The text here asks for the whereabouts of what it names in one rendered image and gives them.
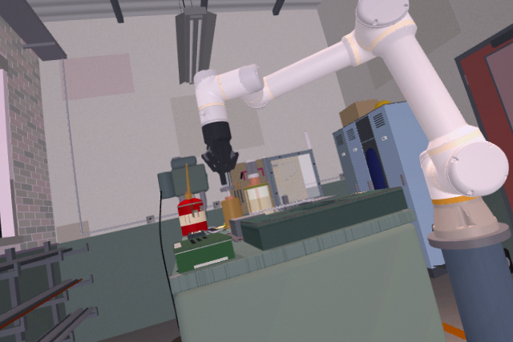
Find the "wall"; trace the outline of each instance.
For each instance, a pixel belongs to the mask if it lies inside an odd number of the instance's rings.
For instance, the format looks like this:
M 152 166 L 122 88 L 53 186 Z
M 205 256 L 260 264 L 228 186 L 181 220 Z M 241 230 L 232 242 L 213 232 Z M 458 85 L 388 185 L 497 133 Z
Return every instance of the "wall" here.
M 118 231 L 119 225 L 157 216 L 156 175 L 170 171 L 175 156 L 195 155 L 202 162 L 205 145 L 194 87 L 177 82 L 174 20 L 158 16 L 125 18 L 123 24 L 114 18 L 46 23 L 69 58 L 64 69 L 80 212 L 91 231 Z M 223 73 L 256 63 L 267 75 L 324 48 L 316 10 L 284 10 L 276 17 L 271 11 L 219 13 L 211 68 Z M 117 70 L 121 57 L 123 66 L 127 61 L 130 66 L 131 76 L 124 80 L 116 75 L 128 72 Z M 105 62 L 112 63 L 111 73 L 105 72 Z M 75 235 L 63 236 L 77 239 L 79 214 L 60 63 L 42 63 L 41 72 L 58 240 L 61 227 L 70 225 Z M 321 179 L 341 173 L 332 133 L 340 126 L 338 113 L 345 105 L 335 74 L 261 111 L 240 100 L 227 108 L 240 162 L 303 151 L 303 132 L 308 131 Z M 208 182 L 208 204 L 223 199 L 219 176 L 209 169 Z M 164 200 L 163 215 L 176 212 L 177 204 L 177 198 Z
M 354 29 L 356 5 L 357 0 L 323 0 L 318 7 L 329 45 Z M 454 59 L 511 25 L 511 0 L 410 0 L 410 14 L 418 26 L 420 45 L 463 117 L 477 126 Z M 337 77 L 347 105 L 365 99 L 405 100 L 380 58 L 341 70 Z
M 18 234 L 29 235 L 19 246 L 22 250 L 55 242 L 55 224 L 46 156 L 45 126 L 42 113 L 39 60 L 32 50 L 0 18 L 0 54 L 7 59 L 6 80 L 10 143 L 8 157 L 12 165 L 14 189 L 13 215 Z M 11 201 L 11 191 L 2 189 L 0 199 Z

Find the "robotic arm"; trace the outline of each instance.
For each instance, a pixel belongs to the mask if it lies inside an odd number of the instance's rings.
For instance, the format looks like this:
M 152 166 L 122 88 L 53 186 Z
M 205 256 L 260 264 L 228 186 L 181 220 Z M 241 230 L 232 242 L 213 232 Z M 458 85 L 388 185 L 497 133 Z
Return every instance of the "robotic arm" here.
M 500 232 L 500 223 L 480 196 L 504 185 L 507 157 L 465 122 L 418 44 L 408 9 L 409 0 L 359 0 L 355 29 L 341 42 L 265 78 L 255 65 L 224 74 L 196 74 L 196 99 L 208 146 L 205 162 L 216 172 L 231 171 L 236 164 L 225 101 L 240 98 L 262 108 L 313 80 L 379 56 L 429 139 L 421 165 L 435 207 L 434 241 Z

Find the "door frame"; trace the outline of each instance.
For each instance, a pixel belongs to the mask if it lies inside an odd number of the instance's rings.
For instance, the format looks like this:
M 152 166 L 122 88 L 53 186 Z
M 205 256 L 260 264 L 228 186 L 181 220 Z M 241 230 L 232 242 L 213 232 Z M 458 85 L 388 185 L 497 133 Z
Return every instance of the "door frame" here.
M 513 24 L 459 55 L 455 61 L 484 138 L 499 146 L 513 165 L 513 130 L 487 63 L 487 56 L 513 43 Z M 513 176 L 500 188 L 513 223 Z

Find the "dark green tray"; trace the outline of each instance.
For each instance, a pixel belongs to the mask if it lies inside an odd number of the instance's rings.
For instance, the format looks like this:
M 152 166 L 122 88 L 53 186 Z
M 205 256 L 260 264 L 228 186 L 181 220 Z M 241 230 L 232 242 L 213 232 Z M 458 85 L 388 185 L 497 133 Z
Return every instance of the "dark green tray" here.
M 394 187 L 258 216 L 242 221 L 240 227 L 246 243 L 261 250 L 269 250 L 407 208 L 402 187 Z

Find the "metal rack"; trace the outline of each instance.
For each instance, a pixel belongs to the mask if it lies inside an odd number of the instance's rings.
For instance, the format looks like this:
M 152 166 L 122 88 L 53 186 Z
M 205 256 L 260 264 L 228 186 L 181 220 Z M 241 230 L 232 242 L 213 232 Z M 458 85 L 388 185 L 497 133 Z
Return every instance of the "metal rack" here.
M 51 306 L 54 327 L 44 336 L 39 338 L 37 342 L 75 342 L 75 328 L 84 320 L 97 316 L 98 308 L 87 308 L 86 310 L 82 310 L 80 308 L 73 314 L 65 316 L 60 320 L 57 305 L 69 300 L 67 291 L 69 288 L 92 284 L 93 275 L 90 275 L 90 279 L 85 281 L 67 280 L 60 284 L 55 284 L 55 277 L 51 265 L 62 261 L 64 254 L 74 255 L 88 251 L 88 243 L 86 243 L 84 248 L 73 251 L 72 248 L 64 247 L 52 250 L 50 242 L 44 243 L 43 252 L 22 258 L 16 258 L 17 253 L 14 248 L 6 250 L 7 261 L 0 263 L 0 280 L 9 280 L 10 303 L 12 309 L 0 315 L 0 338 L 14 335 L 16 342 L 24 341 L 25 331 L 27 329 L 26 314 L 36 308 Z M 22 270 L 45 265 L 49 289 L 24 303 L 20 303 L 21 299 L 18 277 Z M 64 294 L 63 297 L 55 298 L 61 293 Z M 8 324 L 13 324 L 14 326 L 11 328 L 2 328 Z

